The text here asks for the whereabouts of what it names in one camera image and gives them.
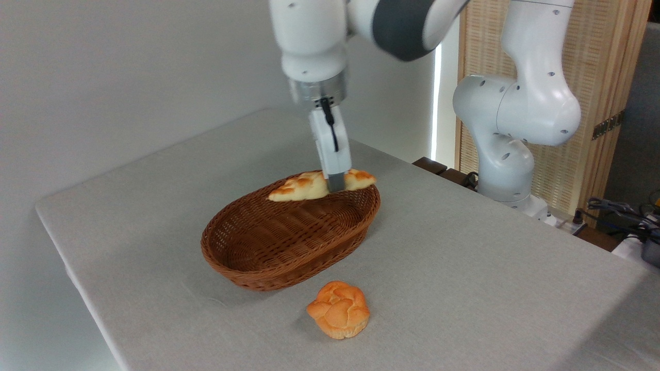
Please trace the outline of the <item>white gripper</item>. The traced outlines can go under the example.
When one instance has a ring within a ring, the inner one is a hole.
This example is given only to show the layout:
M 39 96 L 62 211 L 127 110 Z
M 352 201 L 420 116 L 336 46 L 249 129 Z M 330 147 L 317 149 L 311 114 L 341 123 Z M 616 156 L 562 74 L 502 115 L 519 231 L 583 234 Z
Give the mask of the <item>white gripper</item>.
M 330 111 L 334 119 L 332 127 L 328 124 L 322 108 L 312 110 L 309 113 L 309 121 L 328 191 L 335 193 L 345 190 L 344 176 L 353 163 L 340 106 L 332 106 Z

